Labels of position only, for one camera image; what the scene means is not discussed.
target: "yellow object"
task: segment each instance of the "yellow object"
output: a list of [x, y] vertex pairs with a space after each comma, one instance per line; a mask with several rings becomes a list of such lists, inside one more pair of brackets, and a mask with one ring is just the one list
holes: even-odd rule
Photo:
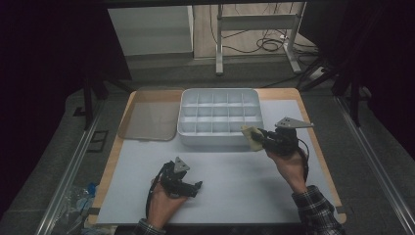
[[262, 132], [260, 132], [255, 126], [242, 125], [241, 132], [244, 134], [245, 137], [247, 137], [248, 141], [250, 142], [250, 147], [252, 151], [256, 152], [263, 149], [262, 144], [257, 141], [254, 141], [251, 135], [252, 132], [262, 135]]

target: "person's right hand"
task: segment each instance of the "person's right hand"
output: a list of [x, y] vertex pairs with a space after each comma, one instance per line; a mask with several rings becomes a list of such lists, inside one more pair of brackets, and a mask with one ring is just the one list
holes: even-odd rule
[[288, 182], [294, 193], [300, 194], [307, 191], [303, 178], [304, 168], [299, 152], [295, 151], [290, 156], [279, 156], [274, 152], [265, 150], [266, 155], [277, 165], [278, 171]]

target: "compartment box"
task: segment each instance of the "compartment box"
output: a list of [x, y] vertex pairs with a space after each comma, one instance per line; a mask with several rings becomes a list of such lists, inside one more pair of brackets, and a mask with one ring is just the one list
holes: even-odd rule
[[258, 94], [249, 88], [185, 90], [177, 132], [185, 145], [248, 146], [242, 125], [263, 128]]

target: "checkered sleeve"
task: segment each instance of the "checkered sleeve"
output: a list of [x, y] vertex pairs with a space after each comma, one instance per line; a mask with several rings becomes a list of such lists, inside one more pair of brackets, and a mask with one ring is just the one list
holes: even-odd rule
[[147, 220], [142, 218], [138, 222], [137, 227], [134, 229], [134, 234], [136, 235], [163, 235], [165, 234], [164, 230], [160, 230], [147, 223]]
[[306, 227], [306, 234], [345, 234], [342, 225], [333, 216], [333, 205], [324, 198], [316, 186], [311, 185], [307, 189], [303, 194], [293, 194], [299, 208], [300, 220]]

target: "table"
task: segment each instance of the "table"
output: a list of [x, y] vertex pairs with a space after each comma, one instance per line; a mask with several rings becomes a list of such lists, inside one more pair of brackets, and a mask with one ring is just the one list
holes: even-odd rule
[[[266, 100], [296, 100], [299, 108], [300, 108], [300, 112], [301, 115], [303, 117], [303, 119], [305, 121], [309, 121], [308, 115], [306, 113], [305, 107], [303, 105], [303, 102], [301, 100], [300, 94], [298, 92], [297, 89], [294, 88], [269, 88], [269, 89], [256, 89], [256, 91], [258, 92], [259, 95], [259, 99], [261, 101], [266, 101]], [[132, 98], [134, 97], [135, 93], [132, 93], [130, 96], [130, 99], [127, 103], [127, 107], [131, 104]], [[334, 206], [335, 207], [341, 207], [342, 203], [340, 201], [340, 198], [338, 196], [338, 193], [336, 191], [336, 187], [333, 183], [333, 180], [331, 178], [329, 169], [326, 165], [326, 162], [324, 160], [323, 154], [321, 152], [321, 149], [318, 145], [317, 139], [315, 137], [314, 131], [312, 129], [308, 129], [308, 134], [310, 136], [313, 148], [315, 150], [318, 162], [321, 165], [322, 171], [326, 177], [326, 180], [328, 182], [328, 185], [330, 187], [330, 191], [331, 194], [333, 196], [333, 200], [334, 200]], [[97, 191], [96, 194], [96, 198], [94, 201], [94, 204], [92, 206], [93, 209], [98, 209], [102, 206], [102, 204], [104, 203], [104, 199], [107, 195], [107, 192], [110, 188], [110, 184], [115, 172], [115, 166], [117, 164], [118, 161], [118, 157], [122, 148], [122, 144], [123, 144], [123, 139], [119, 138], [118, 136], [115, 138], [115, 142], [113, 144], [113, 148], [111, 150], [108, 162], [107, 162], [107, 166], [105, 168], [99, 189]], [[97, 215], [95, 214], [90, 214], [88, 217], [88, 222], [91, 224], [95, 224], [97, 221]], [[344, 223], [346, 221], [346, 215], [344, 213], [339, 213], [339, 221], [341, 223]]]

